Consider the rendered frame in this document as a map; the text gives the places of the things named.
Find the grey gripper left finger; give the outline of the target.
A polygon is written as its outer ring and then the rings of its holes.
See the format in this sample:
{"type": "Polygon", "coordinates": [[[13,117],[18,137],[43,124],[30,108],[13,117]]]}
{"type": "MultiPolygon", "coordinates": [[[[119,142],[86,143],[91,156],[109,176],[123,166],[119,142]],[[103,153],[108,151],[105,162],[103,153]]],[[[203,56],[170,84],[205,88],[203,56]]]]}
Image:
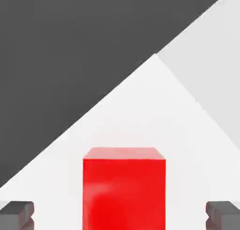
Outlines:
{"type": "Polygon", "coordinates": [[[0,230],[34,230],[34,203],[10,201],[0,210],[0,230]]]}

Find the small red cube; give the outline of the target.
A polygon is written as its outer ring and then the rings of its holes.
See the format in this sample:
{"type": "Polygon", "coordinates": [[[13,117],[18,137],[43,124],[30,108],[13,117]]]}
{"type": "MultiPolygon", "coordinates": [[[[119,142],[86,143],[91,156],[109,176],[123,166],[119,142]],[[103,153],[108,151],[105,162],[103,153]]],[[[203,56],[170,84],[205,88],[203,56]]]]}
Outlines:
{"type": "Polygon", "coordinates": [[[157,149],[94,147],[82,186],[82,230],[165,230],[166,160],[157,149]]]}

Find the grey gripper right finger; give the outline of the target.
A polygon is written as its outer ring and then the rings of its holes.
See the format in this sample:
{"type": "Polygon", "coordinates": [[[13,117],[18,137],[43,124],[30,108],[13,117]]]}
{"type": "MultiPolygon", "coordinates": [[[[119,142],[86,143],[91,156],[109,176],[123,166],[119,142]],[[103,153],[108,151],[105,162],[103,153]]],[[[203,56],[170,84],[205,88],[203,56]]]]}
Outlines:
{"type": "Polygon", "coordinates": [[[206,230],[240,230],[240,209],[230,201],[208,201],[206,230]]]}

